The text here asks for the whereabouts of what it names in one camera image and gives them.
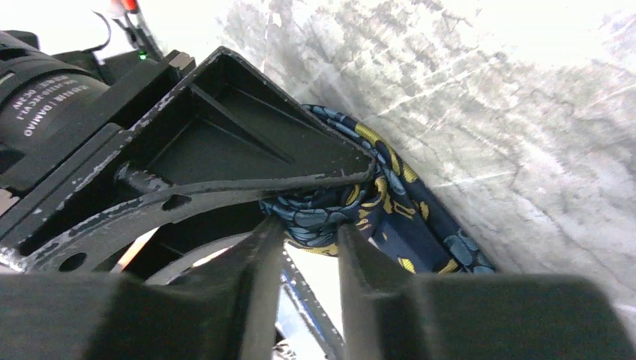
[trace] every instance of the fabric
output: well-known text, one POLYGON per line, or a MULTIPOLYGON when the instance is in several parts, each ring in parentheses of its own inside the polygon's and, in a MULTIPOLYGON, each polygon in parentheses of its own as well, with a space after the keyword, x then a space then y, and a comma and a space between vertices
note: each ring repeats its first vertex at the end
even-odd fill
POLYGON ((376 133, 324 106, 304 107, 367 149, 377 162, 373 181, 262 201, 266 214, 287 223, 292 246, 335 257, 338 225, 352 221, 365 238, 410 272, 495 272, 413 169, 376 133))

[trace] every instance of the circular hole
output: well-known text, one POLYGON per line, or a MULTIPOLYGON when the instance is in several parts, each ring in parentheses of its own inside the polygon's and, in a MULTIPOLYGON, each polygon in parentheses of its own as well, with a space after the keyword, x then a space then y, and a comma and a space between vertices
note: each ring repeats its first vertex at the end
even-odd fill
POLYGON ((86 253, 76 253, 75 255, 64 260, 64 262, 59 267, 59 271, 72 272, 73 270, 82 266, 84 261, 86 261, 86 253))

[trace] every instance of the gray marble surface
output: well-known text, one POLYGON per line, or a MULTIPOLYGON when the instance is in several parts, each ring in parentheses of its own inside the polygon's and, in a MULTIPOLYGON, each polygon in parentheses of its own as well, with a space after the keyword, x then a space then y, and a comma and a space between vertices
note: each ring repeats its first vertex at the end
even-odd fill
POLYGON ((636 338, 633 1, 179 4, 141 3, 165 50, 361 119, 502 269, 594 279, 636 338))

